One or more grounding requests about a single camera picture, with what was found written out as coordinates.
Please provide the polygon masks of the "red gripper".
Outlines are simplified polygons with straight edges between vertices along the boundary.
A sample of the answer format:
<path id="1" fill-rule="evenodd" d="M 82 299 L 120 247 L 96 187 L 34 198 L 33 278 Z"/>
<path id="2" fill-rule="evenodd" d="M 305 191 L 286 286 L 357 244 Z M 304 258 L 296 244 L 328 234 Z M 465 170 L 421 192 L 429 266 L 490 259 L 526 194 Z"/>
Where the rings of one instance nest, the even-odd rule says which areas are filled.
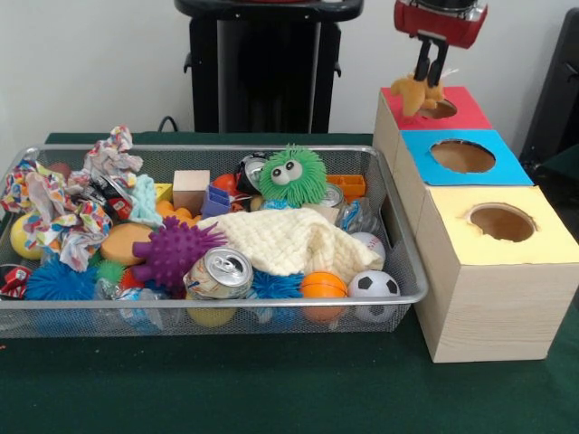
<path id="1" fill-rule="evenodd" d="M 449 45 L 469 49 L 475 43 L 488 15 L 487 1 L 396 1 L 394 27 L 422 42 L 415 67 L 415 80 L 432 88 L 440 84 Z M 435 61 L 429 53 L 433 40 L 438 48 Z"/>

